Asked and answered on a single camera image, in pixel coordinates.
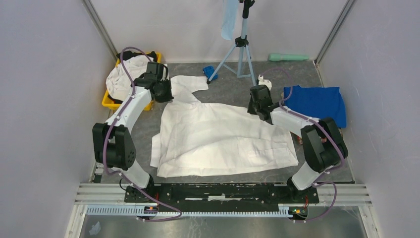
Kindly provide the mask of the white long-sleeve shirt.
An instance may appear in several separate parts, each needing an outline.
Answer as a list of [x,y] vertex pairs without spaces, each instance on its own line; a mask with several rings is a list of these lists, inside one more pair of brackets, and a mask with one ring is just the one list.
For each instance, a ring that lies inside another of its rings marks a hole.
[[291,133],[251,115],[244,107],[203,103],[203,76],[171,79],[173,101],[152,138],[151,166],[163,178],[224,176],[298,165]]

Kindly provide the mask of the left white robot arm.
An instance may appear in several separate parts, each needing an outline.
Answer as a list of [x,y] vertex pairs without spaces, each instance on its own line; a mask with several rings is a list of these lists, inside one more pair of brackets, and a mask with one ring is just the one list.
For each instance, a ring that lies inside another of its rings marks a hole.
[[117,111],[104,123],[93,126],[95,160],[103,164],[104,173],[119,175],[137,196],[150,202],[156,195],[153,177],[136,161],[136,148],[131,131],[144,108],[152,101],[163,103],[173,99],[168,67],[148,62],[146,71],[136,79],[129,78],[131,89]]

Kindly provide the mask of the blue printed t-shirt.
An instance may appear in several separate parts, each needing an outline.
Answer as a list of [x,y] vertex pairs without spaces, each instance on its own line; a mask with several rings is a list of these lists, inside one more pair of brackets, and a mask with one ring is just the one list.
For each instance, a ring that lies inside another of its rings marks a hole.
[[339,87],[284,87],[285,106],[313,118],[334,119],[339,128],[347,127],[346,108]]

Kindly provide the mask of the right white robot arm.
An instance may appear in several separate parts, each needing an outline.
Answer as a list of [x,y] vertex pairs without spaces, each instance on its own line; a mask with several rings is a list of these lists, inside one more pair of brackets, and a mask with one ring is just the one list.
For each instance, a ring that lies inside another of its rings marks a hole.
[[348,149],[333,118],[312,118],[281,103],[274,103],[266,85],[250,89],[248,113],[269,124],[282,126],[301,138],[305,162],[287,181],[286,196],[299,202],[317,180],[344,165]]

